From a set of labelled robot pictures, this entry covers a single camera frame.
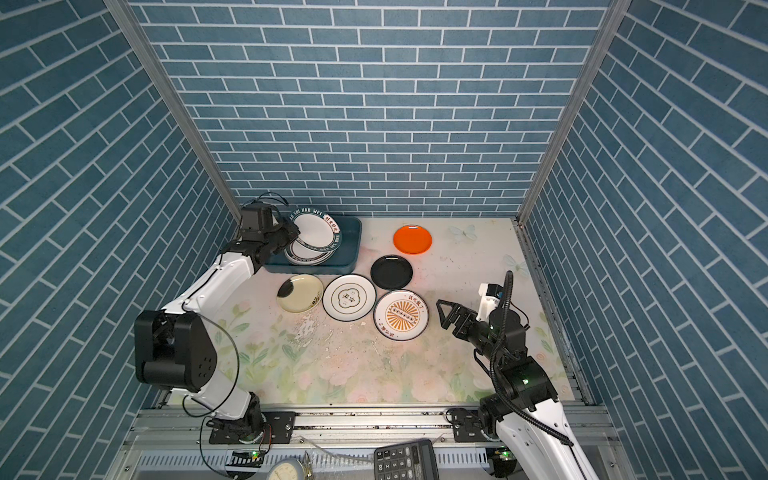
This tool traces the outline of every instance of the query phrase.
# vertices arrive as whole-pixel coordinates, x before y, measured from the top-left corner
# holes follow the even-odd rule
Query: blue container
[[[308,273],[310,275],[346,275],[352,273],[360,252],[362,223],[357,217],[339,215],[333,218],[341,229],[341,245],[333,255],[320,265],[293,265],[283,252],[273,255],[264,265],[270,273]]]

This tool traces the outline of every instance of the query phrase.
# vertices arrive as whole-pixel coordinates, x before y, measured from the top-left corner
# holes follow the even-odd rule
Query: robotic arm
[[[525,346],[520,316],[509,309],[513,276],[504,287],[480,286],[479,313],[438,300],[440,325],[475,346],[475,361],[491,376],[496,393],[480,400],[483,432],[498,436],[531,480],[598,480],[565,417],[546,372]],[[445,314],[444,307],[450,311]],[[477,357],[490,362],[490,369]]]
[[[212,422],[228,438],[250,443],[263,434],[259,399],[217,370],[216,349],[203,321],[219,328],[208,317],[271,255],[293,242],[299,229],[281,218],[273,205],[258,200],[244,206],[241,214],[236,239],[224,247],[218,261],[162,309],[139,314],[134,338],[140,382],[188,395],[210,410]]]

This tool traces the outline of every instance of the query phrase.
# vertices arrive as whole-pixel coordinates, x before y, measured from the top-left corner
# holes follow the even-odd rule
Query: calculator
[[[439,480],[435,450],[428,439],[376,449],[373,472],[374,480]]]

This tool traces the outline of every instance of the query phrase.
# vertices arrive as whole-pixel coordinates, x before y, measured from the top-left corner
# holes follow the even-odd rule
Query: table
[[[261,269],[213,317],[235,338],[240,351],[240,388],[255,392],[262,404],[476,402],[492,392],[491,381],[473,360],[472,345],[440,327],[435,301],[449,300],[476,310],[480,283],[502,284],[506,270],[512,270],[512,301],[531,321],[529,354],[549,375],[560,398],[573,399],[511,220],[361,220],[355,273],[368,278],[377,258],[398,253],[392,245],[398,228],[414,223],[432,234],[429,251],[406,256],[414,269],[406,289],[429,305],[425,332],[414,340],[395,342],[379,333],[372,313],[345,323],[330,318],[322,303],[305,313],[287,313],[278,307],[275,295],[291,275]],[[319,278],[327,286],[335,277]],[[384,293],[377,288],[378,296]],[[232,379],[233,347],[215,327],[208,327],[219,352],[219,369]]]

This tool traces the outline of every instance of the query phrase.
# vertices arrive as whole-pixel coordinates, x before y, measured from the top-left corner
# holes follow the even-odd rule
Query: brick wall
[[[608,2],[131,4],[241,200],[508,217]]]
[[[768,3],[634,0],[529,231],[641,478],[766,477]]]
[[[0,478],[98,477],[135,316],[233,224],[101,0],[0,2],[0,72]]]

